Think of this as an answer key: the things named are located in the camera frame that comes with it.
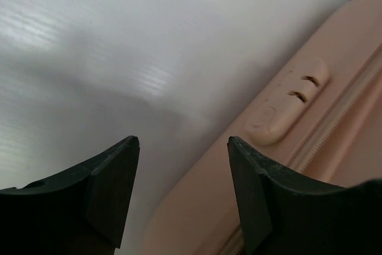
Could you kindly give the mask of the pink hard-shell suitcase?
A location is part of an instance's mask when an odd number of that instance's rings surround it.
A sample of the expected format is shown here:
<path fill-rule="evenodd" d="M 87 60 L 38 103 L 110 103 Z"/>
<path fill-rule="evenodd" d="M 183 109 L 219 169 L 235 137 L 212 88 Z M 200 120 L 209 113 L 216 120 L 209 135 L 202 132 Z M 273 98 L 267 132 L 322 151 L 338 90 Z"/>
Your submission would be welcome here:
<path fill-rule="evenodd" d="M 141 254 L 247 254 L 231 137 L 345 188 L 344 254 L 380 254 L 381 0 L 350 0 L 328 18 L 163 199 Z"/>

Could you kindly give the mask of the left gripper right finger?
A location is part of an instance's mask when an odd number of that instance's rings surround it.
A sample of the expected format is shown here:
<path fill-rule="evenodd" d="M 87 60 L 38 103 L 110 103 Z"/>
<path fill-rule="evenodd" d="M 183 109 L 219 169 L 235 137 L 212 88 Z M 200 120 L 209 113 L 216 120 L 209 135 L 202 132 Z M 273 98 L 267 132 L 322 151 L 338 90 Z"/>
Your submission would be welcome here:
<path fill-rule="evenodd" d="M 227 148 L 247 254 L 351 249 L 345 188 L 297 173 L 239 137 L 231 137 Z"/>

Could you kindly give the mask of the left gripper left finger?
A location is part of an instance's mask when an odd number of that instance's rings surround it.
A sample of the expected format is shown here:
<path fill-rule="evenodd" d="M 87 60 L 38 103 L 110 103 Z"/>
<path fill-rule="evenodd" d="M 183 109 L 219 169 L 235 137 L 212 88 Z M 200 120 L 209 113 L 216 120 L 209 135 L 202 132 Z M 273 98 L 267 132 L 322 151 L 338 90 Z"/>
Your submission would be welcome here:
<path fill-rule="evenodd" d="M 57 174 L 1 190 L 1 253 L 113 254 L 139 153 L 138 138 L 129 136 Z"/>

